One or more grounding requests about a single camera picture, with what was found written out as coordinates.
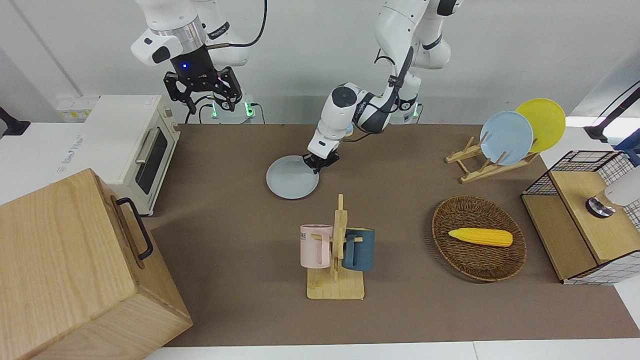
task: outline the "black metal handle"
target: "black metal handle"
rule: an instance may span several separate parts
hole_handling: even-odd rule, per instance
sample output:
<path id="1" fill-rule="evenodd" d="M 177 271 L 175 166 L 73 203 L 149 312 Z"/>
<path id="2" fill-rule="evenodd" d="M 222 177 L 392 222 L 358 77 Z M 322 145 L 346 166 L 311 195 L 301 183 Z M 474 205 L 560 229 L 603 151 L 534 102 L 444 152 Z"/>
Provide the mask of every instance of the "black metal handle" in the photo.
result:
<path id="1" fill-rule="evenodd" d="M 116 200 L 116 205 L 122 206 L 124 204 L 131 205 L 131 209 L 133 210 L 133 215 L 136 217 L 136 221 L 138 222 L 138 226 L 140 226 L 140 231 L 142 231 L 142 236 L 145 238 L 145 242 L 147 243 L 147 249 L 144 250 L 140 255 L 138 255 L 138 259 L 144 260 L 151 255 L 154 251 L 154 244 L 151 242 L 151 238 L 149 238 L 149 234 L 147 233 L 147 229 L 145 228 L 145 224 L 142 223 L 142 218 L 138 213 L 138 209 L 136 209 L 136 205 L 133 203 L 128 197 L 123 197 L 122 199 Z"/>

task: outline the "corn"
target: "corn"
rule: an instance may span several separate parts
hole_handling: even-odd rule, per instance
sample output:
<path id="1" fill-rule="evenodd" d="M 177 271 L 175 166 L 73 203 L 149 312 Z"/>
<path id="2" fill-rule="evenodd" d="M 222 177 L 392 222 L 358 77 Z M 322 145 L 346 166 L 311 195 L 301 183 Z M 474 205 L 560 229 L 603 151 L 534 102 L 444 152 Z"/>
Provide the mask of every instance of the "corn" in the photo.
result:
<path id="1" fill-rule="evenodd" d="M 449 231 L 449 235 L 458 240 L 478 245 L 507 247 L 513 243 L 513 235 L 505 230 L 462 227 Z"/>

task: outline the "mug handle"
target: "mug handle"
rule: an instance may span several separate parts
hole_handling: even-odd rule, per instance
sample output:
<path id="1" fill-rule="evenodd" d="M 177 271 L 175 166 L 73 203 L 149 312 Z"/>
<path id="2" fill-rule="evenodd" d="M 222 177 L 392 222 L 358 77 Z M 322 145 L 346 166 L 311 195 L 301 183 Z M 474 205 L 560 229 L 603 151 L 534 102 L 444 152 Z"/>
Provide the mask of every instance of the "mug handle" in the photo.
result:
<path id="1" fill-rule="evenodd" d="M 356 236 L 354 234 L 347 235 L 347 251 L 345 251 L 344 255 L 344 264 L 348 268 L 353 268 L 353 263 L 355 262 L 355 243 Z"/>
<path id="2" fill-rule="evenodd" d="M 331 249 L 329 244 L 331 239 L 327 234 L 320 234 L 322 236 L 322 251 L 320 252 L 320 266 L 328 266 L 331 262 Z"/>

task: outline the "plate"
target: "plate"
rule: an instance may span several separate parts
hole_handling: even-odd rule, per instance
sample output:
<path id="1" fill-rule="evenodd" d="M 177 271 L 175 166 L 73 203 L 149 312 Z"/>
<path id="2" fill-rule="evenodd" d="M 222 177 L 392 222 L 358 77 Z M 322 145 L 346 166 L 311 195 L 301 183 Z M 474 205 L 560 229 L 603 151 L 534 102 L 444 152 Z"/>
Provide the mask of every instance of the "plate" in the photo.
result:
<path id="1" fill-rule="evenodd" d="M 483 154 L 492 162 L 507 152 L 499 165 L 512 165 L 522 160 L 533 143 L 533 130 L 529 121 L 515 111 L 503 111 L 490 117 L 480 131 L 480 139 L 489 132 L 480 145 Z"/>
<path id="2" fill-rule="evenodd" d="M 302 156 L 284 156 L 267 170 L 267 186 L 283 199 L 300 199 L 312 193 L 320 180 L 319 174 L 305 164 Z"/>
<path id="3" fill-rule="evenodd" d="M 549 99 L 532 99 L 520 105 L 516 112 L 524 116 L 533 129 L 531 152 L 541 152 L 555 145 L 566 127 L 566 115 L 560 105 Z"/>

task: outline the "blue mug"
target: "blue mug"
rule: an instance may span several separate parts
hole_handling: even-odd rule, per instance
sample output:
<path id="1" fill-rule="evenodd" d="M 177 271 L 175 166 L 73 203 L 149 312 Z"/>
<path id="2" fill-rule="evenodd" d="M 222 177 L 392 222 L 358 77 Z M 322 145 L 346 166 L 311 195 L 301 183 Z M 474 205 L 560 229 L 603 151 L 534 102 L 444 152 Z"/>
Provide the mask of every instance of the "blue mug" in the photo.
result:
<path id="1" fill-rule="evenodd" d="M 373 244 L 376 237 L 374 229 L 348 227 L 344 243 L 342 267 L 348 270 L 369 271 L 373 268 Z"/>

